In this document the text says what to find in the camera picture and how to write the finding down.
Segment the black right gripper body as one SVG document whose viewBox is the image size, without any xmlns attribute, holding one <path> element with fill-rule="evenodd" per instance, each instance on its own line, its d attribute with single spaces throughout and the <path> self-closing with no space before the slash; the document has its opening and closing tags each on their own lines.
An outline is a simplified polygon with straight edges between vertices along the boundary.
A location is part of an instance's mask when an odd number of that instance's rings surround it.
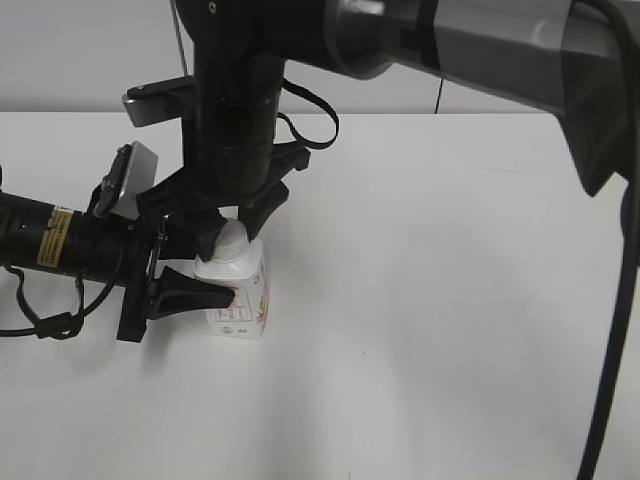
<svg viewBox="0 0 640 480">
<path fill-rule="evenodd" d="M 293 169 L 309 165 L 306 140 L 274 141 L 282 89 L 305 95 L 283 76 L 195 81 L 195 113 L 182 121 L 183 166 L 137 196 L 141 217 L 177 219 L 181 197 L 204 197 L 220 207 L 250 205 Z"/>
</svg>

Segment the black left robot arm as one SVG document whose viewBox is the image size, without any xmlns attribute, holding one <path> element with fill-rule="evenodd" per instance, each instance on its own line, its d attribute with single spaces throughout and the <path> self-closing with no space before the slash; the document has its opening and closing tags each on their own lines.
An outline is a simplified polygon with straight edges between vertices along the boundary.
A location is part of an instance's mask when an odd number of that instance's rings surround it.
<svg viewBox="0 0 640 480">
<path fill-rule="evenodd" d="M 235 292 L 205 283 L 158 261 L 177 254 L 191 257 L 185 237 L 165 224 L 131 220 L 2 193 L 1 266 L 17 277 L 16 301 L 29 325 L 4 329 L 4 338 L 37 337 L 67 340 L 76 337 L 85 319 L 121 286 L 124 289 L 116 338 L 139 343 L 147 323 L 175 314 L 225 309 Z M 73 278 L 79 306 L 74 312 L 38 315 L 24 292 L 28 270 Z"/>
</svg>

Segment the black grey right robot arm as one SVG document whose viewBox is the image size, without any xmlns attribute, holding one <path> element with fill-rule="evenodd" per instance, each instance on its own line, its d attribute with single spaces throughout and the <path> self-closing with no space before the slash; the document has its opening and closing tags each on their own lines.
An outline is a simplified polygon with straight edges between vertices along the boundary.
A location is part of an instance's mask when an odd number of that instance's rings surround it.
<svg viewBox="0 0 640 480">
<path fill-rule="evenodd" d="M 192 75 L 143 90 L 183 117 L 183 167 L 137 199 L 211 256 L 222 206 L 251 236 L 286 199 L 274 142 L 289 61 L 368 80 L 394 64 L 554 115 L 583 189 L 639 184 L 639 8 L 629 1 L 180 1 Z"/>
</svg>

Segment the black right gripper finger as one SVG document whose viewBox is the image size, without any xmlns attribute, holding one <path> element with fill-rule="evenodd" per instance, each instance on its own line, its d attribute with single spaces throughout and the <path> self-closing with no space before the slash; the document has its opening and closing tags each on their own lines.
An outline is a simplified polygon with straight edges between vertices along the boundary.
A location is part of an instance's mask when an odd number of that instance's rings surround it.
<svg viewBox="0 0 640 480">
<path fill-rule="evenodd" d="M 177 225 L 186 232 L 198 257 L 209 261 L 226 218 L 219 204 L 204 197 L 181 197 L 178 200 Z"/>
<path fill-rule="evenodd" d="M 250 205 L 240 206 L 238 220 L 244 225 L 249 240 L 255 240 L 269 217 L 281 207 L 289 197 L 289 189 L 279 181 Z"/>
</svg>

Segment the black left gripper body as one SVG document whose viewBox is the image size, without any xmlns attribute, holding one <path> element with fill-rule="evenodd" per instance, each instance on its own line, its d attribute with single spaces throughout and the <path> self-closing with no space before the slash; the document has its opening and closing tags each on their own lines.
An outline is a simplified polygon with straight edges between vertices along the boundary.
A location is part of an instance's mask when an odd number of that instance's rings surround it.
<svg viewBox="0 0 640 480">
<path fill-rule="evenodd" d="M 72 221 L 68 265 L 80 282 L 101 283 L 100 293 L 83 305 L 86 318 L 104 303 L 111 291 L 124 288 L 116 339 L 139 343 L 147 330 L 147 267 L 156 246 L 158 226 L 142 218 L 129 220 L 116 214 L 104 218 L 88 212 Z"/>
</svg>

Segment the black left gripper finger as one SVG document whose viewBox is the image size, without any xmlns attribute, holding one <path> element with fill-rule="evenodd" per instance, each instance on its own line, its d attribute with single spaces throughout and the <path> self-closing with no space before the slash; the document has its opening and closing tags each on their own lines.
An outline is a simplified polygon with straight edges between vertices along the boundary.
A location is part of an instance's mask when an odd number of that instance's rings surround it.
<svg viewBox="0 0 640 480">
<path fill-rule="evenodd" d="M 147 295 L 146 318 L 158 320 L 191 311 L 226 309 L 235 299 L 231 288 L 190 278 L 164 267 Z"/>
<path fill-rule="evenodd" d="M 195 260 L 198 255 L 196 235 L 178 221 L 164 221 L 165 241 L 160 247 L 160 260 Z"/>
</svg>

